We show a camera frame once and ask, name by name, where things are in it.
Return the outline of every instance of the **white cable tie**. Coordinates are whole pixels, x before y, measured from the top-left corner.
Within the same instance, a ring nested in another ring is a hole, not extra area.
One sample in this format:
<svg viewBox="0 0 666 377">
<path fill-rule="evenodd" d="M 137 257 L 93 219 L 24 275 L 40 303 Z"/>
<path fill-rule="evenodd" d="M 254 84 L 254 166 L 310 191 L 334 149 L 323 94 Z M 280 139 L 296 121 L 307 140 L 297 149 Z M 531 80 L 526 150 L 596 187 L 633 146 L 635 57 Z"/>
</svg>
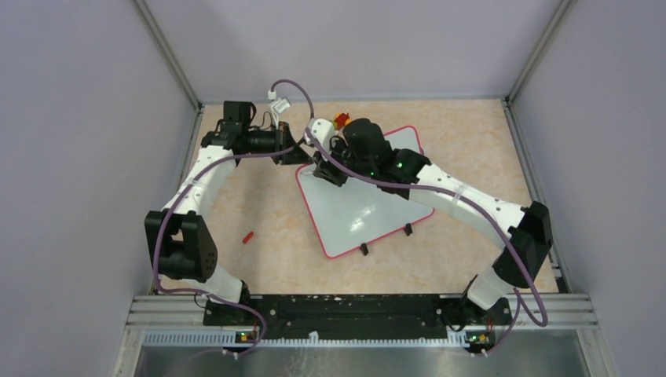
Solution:
<svg viewBox="0 0 666 377">
<path fill-rule="evenodd" d="M 183 186 L 188 186 L 188 185 L 192 185 L 192 187 L 199 187 L 202 189 L 206 188 L 206 185 L 204 183 L 194 178 L 188 178 L 183 181 Z"/>
<path fill-rule="evenodd" d="M 458 200 L 460 200 L 460 197 L 462 196 L 463 192 L 467 191 L 467 187 L 469 187 L 467 183 L 463 183 L 462 185 L 456 188 L 456 194 L 453 196 L 453 200 L 451 201 L 451 204 L 453 205 L 454 208 L 456 208 Z"/>
</svg>

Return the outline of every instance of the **black bracket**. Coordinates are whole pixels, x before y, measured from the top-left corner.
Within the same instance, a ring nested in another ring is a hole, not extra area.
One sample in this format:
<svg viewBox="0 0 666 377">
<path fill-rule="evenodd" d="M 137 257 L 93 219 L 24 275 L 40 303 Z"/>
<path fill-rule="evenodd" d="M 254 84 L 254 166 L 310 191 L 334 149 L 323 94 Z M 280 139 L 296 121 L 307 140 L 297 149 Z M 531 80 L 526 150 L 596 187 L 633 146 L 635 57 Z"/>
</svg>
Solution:
<svg viewBox="0 0 666 377">
<path fill-rule="evenodd" d="M 518 227 L 509 228 L 510 241 L 525 264 L 530 277 L 534 279 L 553 245 L 551 217 L 548 208 L 539 202 L 532 202 L 529 208 L 522 208 L 522 210 L 525 215 Z M 518 265 L 506 247 L 495 260 L 492 268 L 497 276 L 510 285 L 520 288 L 528 287 Z"/>
<path fill-rule="evenodd" d="M 407 237 L 411 236 L 414 232 L 414 230 L 412 230 L 412 224 L 410 223 L 407 223 L 402 230 L 404 230 L 404 234 L 406 234 Z"/>
<path fill-rule="evenodd" d="M 360 252 L 363 253 L 363 256 L 368 255 L 369 251 L 368 251 L 368 244 L 367 243 L 362 243 L 359 248 L 360 248 Z"/>
<path fill-rule="evenodd" d="M 155 245 L 166 210 L 152 210 L 144 225 L 150 260 L 155 257 Z M 218 249 L 203 218 L 190 211 L 172 214 L 162 238 L 157 270 L 171 279 L 193 279 L 205 282 L 213 275 L 218 263 Z"/>
</svg>

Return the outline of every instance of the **red object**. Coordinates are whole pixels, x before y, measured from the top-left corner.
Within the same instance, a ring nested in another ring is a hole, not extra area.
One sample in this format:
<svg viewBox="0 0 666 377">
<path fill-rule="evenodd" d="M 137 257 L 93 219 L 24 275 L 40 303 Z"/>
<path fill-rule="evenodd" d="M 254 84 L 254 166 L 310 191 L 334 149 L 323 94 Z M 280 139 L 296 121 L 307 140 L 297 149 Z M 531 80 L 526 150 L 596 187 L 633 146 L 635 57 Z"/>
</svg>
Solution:
<svg viewBox="0 0 666 377">
<path fill-rule="evenodd" d="M 349 124 L 351 122 L 351 119 L 349 118 L 349 113 L 340 113 L 335 115 L 335 119 L 333 119 L 333 122 L 335 122 L 335 129 L 339 130 Z"/>
<path fill-rule="evenodd" d="M 245 236 L 245 238 L 243 238 L 243 244 L 247 243 L 247 241 L 249 241 L 250 238 L 252 238 L 252 236 L 254 236 L 254 232 L 249 232 L 247 234 L 247 236 Z"/>
</svg>

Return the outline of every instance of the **metal edge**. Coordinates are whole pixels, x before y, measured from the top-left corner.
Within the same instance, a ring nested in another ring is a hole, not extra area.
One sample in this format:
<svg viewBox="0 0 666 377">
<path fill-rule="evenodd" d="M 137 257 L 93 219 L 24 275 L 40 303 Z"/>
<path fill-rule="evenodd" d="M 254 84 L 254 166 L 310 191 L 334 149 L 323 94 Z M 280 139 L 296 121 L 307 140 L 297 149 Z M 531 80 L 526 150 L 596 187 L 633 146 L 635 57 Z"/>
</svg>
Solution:
<svg viewBox="0 0 666 377">
<path fill-rule="evenodd" d="M 200 107 L 195 114 L 194 122 L 192 124 L 192 133 L 189 135 L 188 147 L 183 156 L 183 163 L 181 165 L 180 177 L 178 177 L 178 184 L 180 185 L 187 174 L 189 173 L 189 167 L 194 158 L 194 150 L 196 149 L 196 139 L 199 136 L 199 130 L 201 129 L 201 121 L 203 120 L 203 106 Z"/>
<path fill-rule="evenodd" d="M 532 158 L 530 157 L 529 150 L 525 144 L 525 136 L 523 135 L 520 122 L 518 121 L 518 117 L 514 111 L 514 106 L 505 99 L 502 101 L 502 108 L 504 110 L 504 116 L 507 118 L 509 132 L 511 134 L 511 139 L 514 141 L 514 147 L 516 148 L 516 154 L 518 155 L 518 162 L 521 165 L 529 195 L 532 197 L 532 199 L 547 205 L 547 201 L 543 197 L 543 190 L 541 189 L 539 179 L 535 174 Z M 569 276 L 569 270 L 562 260 L 562 256 L 558 251 L 557 245 L 557 232 L 554 230 L 553 247 L 548 253 L 551 257 L 551 268 L 554 270 L 553 272 L 555 276 L 560 276 L 555 280 L 558 284 L 558 290 L 560 293 L 573 292 L 567 280 L 567 276 Z"/>
<path fill-rule="evenodd" d="M 145 0 L 132 0 L 132 4 L 134 4 L 134 8 L 137 10 L 139 17 L 144 23 L 144 26 L 146 26 L 148 29 L 148 33 L 150 34 L 153 42 L 156 44 L 159 54 L 164 59 L 164 62 L 171 71 L 171 74 L 176 79 L 178 85 L 181 87 L 181 90 L 188 98 L 189 103 L 195 109 L 201 108 L 201 101 L 199 101 L 199 98 L 196 96 L 192 85 L 185 75 L 182 66 L 178 62 L 178 59 L 176 59 L 174 51 L 169 46 L 169 42 L 164 37 L 162 30 L 159 28 L 155 17 L 152 15 L 152 12 L 148 7 L 148 4 L 146 4 Z"/>
<path fill-rule="evenodd" d="M 236 342 L 236 330 L 222 330 L 219 328 L 186 328 L 186 329 L 152 329 L 145 334 L 144 346 L 189 346 L 189 347 L 221 347 L 221 348 L 247 348 L 248 342 Z M 319 339 L 318 334 L 312 333 L 307 339 L 266 339 L 262 340 L 259 348 L 281 347 L 335 347 L 335 348 L 416 348 L 416 347 L 468 347 L 465 331 L 447 334 L 444 339 Z"/>
<path fill-rule="evenodd" d="M 578 330 L 580 350 L 591 377 L 617 377 L 617 366 L 600 329 Z"/>
<path fill-rule="evenodd" d="M 137 370 L 144 338 L 145 330 L 140 328 L 125 328 L 111 375 L 115 377 L 134 375 Z"/>
<path fill-rule="evenodd" d="M 502 100 L 506 98 L 506 94 L 470 94 L 470 95 L 442 95 L 442 94 L 432 94 L 432 95 L 404 95 L 404 96 L 351 96 L 351 97 L 342 97 L 342 96 L 313 96 L 313 102 L 363 102 L 363 101 L 438 101 L 438 100 Z M 239 97 L 237 101 L 251 101 L 255 104 L 268 104 L 270 101 L 266 98 L 249 98 L 249 97 Z M 289 97 L 291 103 L 305 102 L 303 97 Z M 223 100 L 212 100 L 204 101 L 204 105 L 221 105 Z"/>
<path fill-rule="evenodd" d="M 518 96 L 520 95 L 523 86 L 525 86 L 525 84 L 529 80 L 529 77 L 534 72 L 536 66 L 539 65 L 541 57 L 546 52 L 547 47 L 551 44 L 554 35 L 557 33 L 559 27 L 562 25 L 562 21 L 565 19 L 567 14 L 569 14 L 569 11 L 571 10 L 572 6 L 575 3 L 576 0 L 560 1 L 558 8 L 555 10 L 555 13 L 553 14 L 553 17 L 548 22 L 546 29 L 539 37 L 539 41 L 537 41 L 536 46 L 534 46 L 534 49 L 532 50 L 532 53 L 529 55 L 529 59 L 527 60 L 525 66 L 521 70 L 520 75 L 518 75 L 518 79 L 514 83 L 513 87 L 511 87 L 511 91 L 507 96 L 507 102 L 509 104 L 515 102 Z"/>
<path fill-rule="evenodd" d="M 508 295 L 506 298 L 511 307 L 518 304 L 515 295 Z M 539 328 L 532 323 L 526 313 L 522 313 L 518 318 L 516 330 L 556 331 L 598 328 L 597 317 L 588 295 L 544 294 L 542 299 L 550 312 L 551 324 L 546 328 Z M 537 310 L 534 298 L 525 296 L 524 300 L 532 311 Z M 137 296 L 130 308 L 126 328 L 205 328 L 203 311 L 203 308 L 195 306 L 191 295 Z"/>
</svg>

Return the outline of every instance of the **red marker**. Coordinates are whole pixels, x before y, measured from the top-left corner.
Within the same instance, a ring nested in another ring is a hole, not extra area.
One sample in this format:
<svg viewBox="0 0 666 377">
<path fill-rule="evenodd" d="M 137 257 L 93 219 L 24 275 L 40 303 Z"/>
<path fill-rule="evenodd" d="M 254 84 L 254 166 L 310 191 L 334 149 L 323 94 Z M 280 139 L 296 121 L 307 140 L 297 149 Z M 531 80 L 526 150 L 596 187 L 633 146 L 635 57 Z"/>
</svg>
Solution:
<svg viewBox="0 0 666 377">
<path fill-rule="evenodd" d="M 243 238 L 243 244 L 247 243 L 247 241 L 249 241 L 250 238 L 252 238 L 252 236 L 254 236 L 254 232 L 249 232 L 247 234 L 247 236 L 245 236 L 245 238 Z"/>
</svg>

